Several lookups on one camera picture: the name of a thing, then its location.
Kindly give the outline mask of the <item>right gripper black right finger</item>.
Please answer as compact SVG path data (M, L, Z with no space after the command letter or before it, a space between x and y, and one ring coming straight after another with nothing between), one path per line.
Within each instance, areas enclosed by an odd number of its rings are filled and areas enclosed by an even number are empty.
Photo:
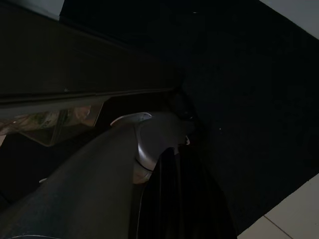
M185 239L237 239L224 193L188 145L178 148Z

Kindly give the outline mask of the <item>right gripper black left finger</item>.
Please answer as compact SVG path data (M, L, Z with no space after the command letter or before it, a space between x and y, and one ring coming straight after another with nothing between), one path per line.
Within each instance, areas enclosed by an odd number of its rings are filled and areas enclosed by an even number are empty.
M143 191L139 214L139 239L178 239L179 202L173 148L159 157Z

